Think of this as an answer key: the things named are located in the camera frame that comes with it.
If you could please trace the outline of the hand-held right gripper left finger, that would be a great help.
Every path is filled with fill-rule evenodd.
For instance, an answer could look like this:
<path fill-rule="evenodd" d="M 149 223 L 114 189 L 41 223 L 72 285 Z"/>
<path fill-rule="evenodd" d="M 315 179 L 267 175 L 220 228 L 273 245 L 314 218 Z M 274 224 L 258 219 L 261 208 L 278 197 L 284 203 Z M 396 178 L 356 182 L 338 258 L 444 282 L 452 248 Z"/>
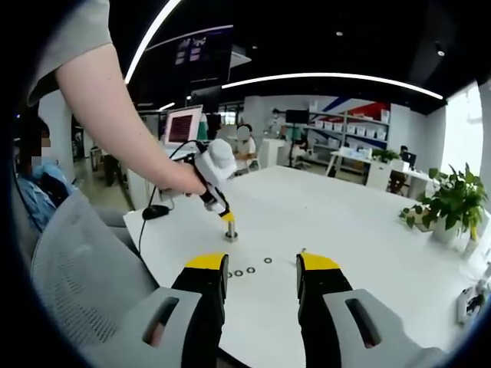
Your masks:
<path fill-rule="evenodd" d="M 199 255 L 131 310 L 114 336 L 114 366 L 216 366 L 228 264 L 226 253 Z"/>

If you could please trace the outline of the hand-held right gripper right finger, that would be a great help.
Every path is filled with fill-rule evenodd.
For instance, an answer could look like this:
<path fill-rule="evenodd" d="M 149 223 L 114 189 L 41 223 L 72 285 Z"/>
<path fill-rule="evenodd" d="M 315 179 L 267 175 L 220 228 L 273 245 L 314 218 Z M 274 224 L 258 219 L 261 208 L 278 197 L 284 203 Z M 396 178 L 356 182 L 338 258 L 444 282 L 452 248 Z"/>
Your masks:
<path fill-rule="evenodd" d="M 406 335 L 402 319 L 353 289 L 330 258 L 296 256 L 298 323 L 308 367 L 440 367 L 446 354 Z"/>

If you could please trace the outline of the person's left hand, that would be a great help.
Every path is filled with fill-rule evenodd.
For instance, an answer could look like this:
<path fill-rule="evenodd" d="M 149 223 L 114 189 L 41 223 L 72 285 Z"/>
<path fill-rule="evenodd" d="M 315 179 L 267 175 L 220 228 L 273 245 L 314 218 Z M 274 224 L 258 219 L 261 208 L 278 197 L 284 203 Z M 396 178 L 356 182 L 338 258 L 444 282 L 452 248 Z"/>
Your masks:
<path fill-rule="evenodd" d="M 201 196 L 206 187 L 189 163 L 169 162 L 166 167 L 165 187 L 188 195 Z"/>

